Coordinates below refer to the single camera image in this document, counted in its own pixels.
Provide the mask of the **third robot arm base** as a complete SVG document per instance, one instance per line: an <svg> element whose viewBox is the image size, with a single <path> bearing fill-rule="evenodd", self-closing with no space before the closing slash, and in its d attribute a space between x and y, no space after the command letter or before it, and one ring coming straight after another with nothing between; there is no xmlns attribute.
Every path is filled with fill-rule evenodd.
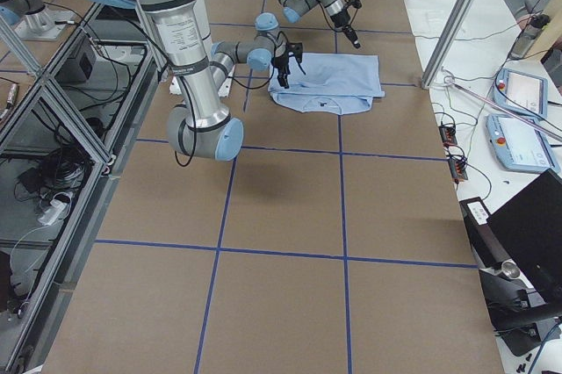
<svg viewBox="0 0 562 374"><path fill-rule="evenodd" d="M1 16L22 40L57 40L73 11L50 9L43 0L1 0Z"/></svg>

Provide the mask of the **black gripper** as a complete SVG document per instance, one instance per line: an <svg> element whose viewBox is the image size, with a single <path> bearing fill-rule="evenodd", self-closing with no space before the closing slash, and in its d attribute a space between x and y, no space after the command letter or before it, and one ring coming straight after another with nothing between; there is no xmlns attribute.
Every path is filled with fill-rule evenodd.
<svg viewBox="0 0 562 374"><path fill-rule="evenodd" d="M351 17L347 11L340 11L334 15L331 15L330 19L334 23L335 29L342 32L352 43L355 49L361 47L357 34L351 26Z"/></svg>
<svg viewBox="0 0 562 374"><path fill-rule="evenodd" d="M284 89L289 88L288 75L291 73L289 66L291 47L278 49L272 58L272 67L277 71L277 81Z"/></svg>

